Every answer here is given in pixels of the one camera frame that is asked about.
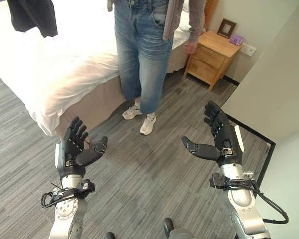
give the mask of picture frame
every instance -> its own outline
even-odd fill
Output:
[[[236,26],[235,22],[224,18],[220,24],[217,34],[226,38],[230,38],[235,26]]]

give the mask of black foot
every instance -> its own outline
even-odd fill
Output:
[[[164,231],[165,231],[165,234],[166,234],[167,238],[169,238],[169,234],[172,230],[174,230],[173,221],[170,218],[165,218],[165,220],[164,220]]]
[[[104,239],[115,239],[115,236],[113,233],[106,233]]]

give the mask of light switch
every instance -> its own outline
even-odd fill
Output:
[[[242,52],[248,56],[254,55],[255,51],[256,51],[255,47],[247,45],[245,43],[243,43],[242,47],[240,48],[240,52]]]

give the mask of black cable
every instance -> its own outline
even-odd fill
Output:
[[[72,196],[72,197],[65,197],[65,198],[61,198],[61,199],[56,200],[56,201],[52,201],[52,195],[53,195],[53,192],[48,192],[48,193],[45,193],[45,194],[42,195],[42,197],[41,197],[41,207],[42,208],[49,208],[49,207],[51,207],[53,205],[56,205],[60,202],[75,198],[75,196]],[[47,196],[51,197],[51,200],[50,200],[49,204],[45,204],[45,200],[46,200]]]
[[[250,190],[256,194],[258,194],[267,204],[269,204],[271,207],[273,207],[277,212],[279,212],[284,218],[284,221],[276,221],[276,220],[270,220],[270,219],[263,219],[264,223],[271,223],[271,224],[287,224],[289,222],[289,217],[287,216],[287,213],[279,207],[275,202],[267,198],[259,189],[256,181],[251,181],[254,188],[246,188],[246,187],[237,187],[237,188],[227,188],[227,190]]]
[[[54,183],[50,183],[52,184],[53,186],[57,187],[58,189],[62,190],[62,188],[60,188],[59,186],[55,185]]]

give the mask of wall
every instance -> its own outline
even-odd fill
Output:
[[[299,0],[219,0],[209,29],[217,31],[223,18],[237,23],[234,33],[256,47],[252,57],[238,53],[226,75],[241,82],[273,41]]]
[[[261,190],[289,215],[272,238],[299,238],[299,5],[223,110],[277,143]],[[267,219],[283,218],[257,198]]]
[[[299,6],[223,109],[275,142],[299,131]]]
[[[267,224],[274,239],[299,238],[299,133],[277,144],[261,185],[262,192],[289,216],[286,225]],[[263,218],[283,220],[260,197],[257,209]]]

